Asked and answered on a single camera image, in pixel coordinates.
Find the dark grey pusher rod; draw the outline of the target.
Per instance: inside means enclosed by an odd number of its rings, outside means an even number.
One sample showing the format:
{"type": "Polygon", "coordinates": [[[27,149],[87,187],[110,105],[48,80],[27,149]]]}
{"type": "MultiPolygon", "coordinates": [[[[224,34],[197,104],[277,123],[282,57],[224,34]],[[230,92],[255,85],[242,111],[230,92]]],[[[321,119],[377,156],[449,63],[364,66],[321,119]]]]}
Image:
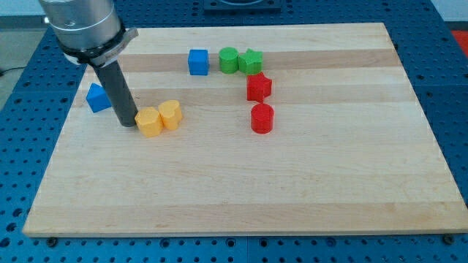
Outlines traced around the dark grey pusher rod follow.
{"type": "Polygon", "coordinates": [[[135,126],[138,109],[119,63],[114,61],[107,66],[94,66],[93,69],[120,124],[124,127],[135,126]]]}

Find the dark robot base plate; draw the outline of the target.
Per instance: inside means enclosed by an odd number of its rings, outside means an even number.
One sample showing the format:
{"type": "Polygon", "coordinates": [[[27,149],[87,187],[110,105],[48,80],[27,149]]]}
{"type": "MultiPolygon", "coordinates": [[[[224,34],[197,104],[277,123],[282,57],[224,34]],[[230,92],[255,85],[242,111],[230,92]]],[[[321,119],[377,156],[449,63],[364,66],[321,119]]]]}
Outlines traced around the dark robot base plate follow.
{"type": "Polygon", "coordinates": [[[256,12],[282,9],[283,0],[203,0],[205,13],[256,12]]]}

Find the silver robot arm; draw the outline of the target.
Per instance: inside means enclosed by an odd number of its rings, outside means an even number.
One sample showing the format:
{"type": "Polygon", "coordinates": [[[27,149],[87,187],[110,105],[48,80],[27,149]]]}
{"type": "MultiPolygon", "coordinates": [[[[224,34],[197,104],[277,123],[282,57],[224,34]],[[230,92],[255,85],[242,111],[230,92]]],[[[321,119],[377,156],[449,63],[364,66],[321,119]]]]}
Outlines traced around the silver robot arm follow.
{"type": "Polygon", "coordinates": [[[120,124],[136,125],[137,106],[118,56],[138,36],[126,28],[112,0],[39,0],[58,45],[74,64],[88,64],[110,100],[120,124]]]}

